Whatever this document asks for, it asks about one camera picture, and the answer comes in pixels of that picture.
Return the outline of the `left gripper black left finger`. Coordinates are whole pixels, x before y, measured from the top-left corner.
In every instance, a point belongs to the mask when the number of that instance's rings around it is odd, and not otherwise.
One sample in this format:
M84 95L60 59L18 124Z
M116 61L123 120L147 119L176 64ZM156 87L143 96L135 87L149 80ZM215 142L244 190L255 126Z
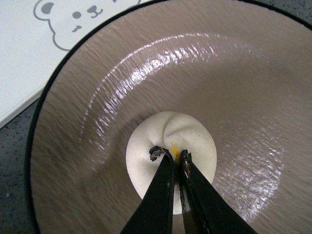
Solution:
M149 150L153 160L163 155L142 202L122 229L122 234L171 234L175 163L170 152L160 146Z

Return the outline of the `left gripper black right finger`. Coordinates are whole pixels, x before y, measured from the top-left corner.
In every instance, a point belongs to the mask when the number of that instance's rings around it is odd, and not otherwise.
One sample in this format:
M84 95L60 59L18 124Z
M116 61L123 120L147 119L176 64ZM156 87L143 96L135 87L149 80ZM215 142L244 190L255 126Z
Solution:
M179 161L179 187L184 230L187 234L255 234L214 189L183 150Z

